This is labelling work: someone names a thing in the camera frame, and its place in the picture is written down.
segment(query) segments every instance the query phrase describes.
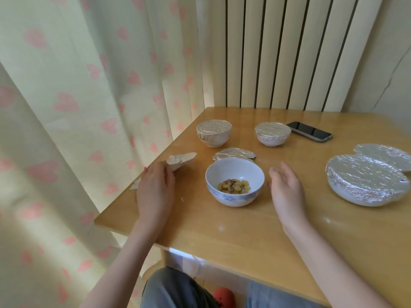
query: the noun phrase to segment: crumpled foil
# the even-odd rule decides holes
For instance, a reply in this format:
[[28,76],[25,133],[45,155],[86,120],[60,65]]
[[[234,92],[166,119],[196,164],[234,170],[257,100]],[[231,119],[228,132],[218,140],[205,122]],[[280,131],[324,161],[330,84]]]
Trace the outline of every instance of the crumpled foil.
[[394,147],[361,144],[354,148],[356,154],[364,155],[396,167],[400,171],[411,171],[411,155]]
[[227,132],[233,126],[226,120],[208,120],[197,125],[197,135],[205,141],[209,141],[212,135]]
[[[168,165],[170,165],[171,170],[175,171],[179,169],[184,163],[187,163],[188,161],[194,159],[196,155],[197,155],[196,152],[189,152],[187,154],[171,155],[167,158],[166,162]],[[140,184],[140,181],[141,181],[141,178],[136,179],[134,183],[131,185],[129,190],[137,189],[138,185]]]
[[291,134],[291,129],[288,125],[279,122],[263,122],[255,128],[258,135],[262,139],[285,139]]
[[224,158],[241,158],[241,159],[254,159],[256,157],[255,153],[249,150],[244,150],[241,148],[226,148],[217,152],[213,156],[214,161],[218,161]]
[[338,155],[326,166],[329,180],[360,201],[375,203],[399,200],[409,181],[397,168],[363,155]]

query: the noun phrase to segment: food in bowl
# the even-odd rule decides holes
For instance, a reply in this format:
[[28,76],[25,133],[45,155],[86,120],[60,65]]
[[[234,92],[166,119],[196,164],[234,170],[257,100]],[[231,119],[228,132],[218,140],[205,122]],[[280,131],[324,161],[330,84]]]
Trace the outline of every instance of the food in bowl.
[[250,184],[246,180],[228,179],[218,184],[218,191],[231,195],[243,195],[250,191]]

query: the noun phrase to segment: smartphone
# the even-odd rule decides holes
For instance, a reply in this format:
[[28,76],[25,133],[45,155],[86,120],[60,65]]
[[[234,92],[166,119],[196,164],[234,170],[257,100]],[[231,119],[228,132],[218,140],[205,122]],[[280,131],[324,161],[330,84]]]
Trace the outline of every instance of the smartphone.
[[326,142],[327,140],[332,139],[332,134],[301,122],[294,121],[288,123],[287,125],[293,132],[305,136],[311,140],[315,140],[316,142]]

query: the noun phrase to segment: left hand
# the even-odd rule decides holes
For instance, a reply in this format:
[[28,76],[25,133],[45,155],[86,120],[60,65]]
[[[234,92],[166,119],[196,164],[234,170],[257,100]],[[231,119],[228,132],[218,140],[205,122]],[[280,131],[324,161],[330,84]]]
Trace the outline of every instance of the left hand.
[[137,188],[139,222],[153,228],[158,234],[162,231],[174,201],[174,174],[165,161],[156,161],[143,176]]

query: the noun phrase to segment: foil-covered plate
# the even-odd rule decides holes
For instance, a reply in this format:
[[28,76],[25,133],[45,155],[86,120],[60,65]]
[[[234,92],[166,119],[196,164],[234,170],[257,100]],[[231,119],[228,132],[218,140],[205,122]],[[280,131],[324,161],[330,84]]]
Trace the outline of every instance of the foil-covered plate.
[[223,149],[217,152],[213,156],[213,160],[218,161],[224,158],[240,158],[240,159],[248,159],[252,161],[251,159],[254,159],[255,157],[256,155],[252,151],[231,147],[231,148],[226,148],[226,149]]
[[288,125],[279,122],[263,122],[255,127],[258,140],[266,146],[281,145],[291,134]]
[[411,155],[403,150],[384,145],[361,144],[357,145],[354,151],[356,154],[365,155],[390,164],[400,171],[411,171]]
[[344,199],[364,206],[381,206],[401,199],[407,177],[392,165],[363,155],[338,155],[326,166],[331,188]]
[[208,147],[218,148],[229,140],[232,124],[225,120],[208,120],[197,125],[197,135]]

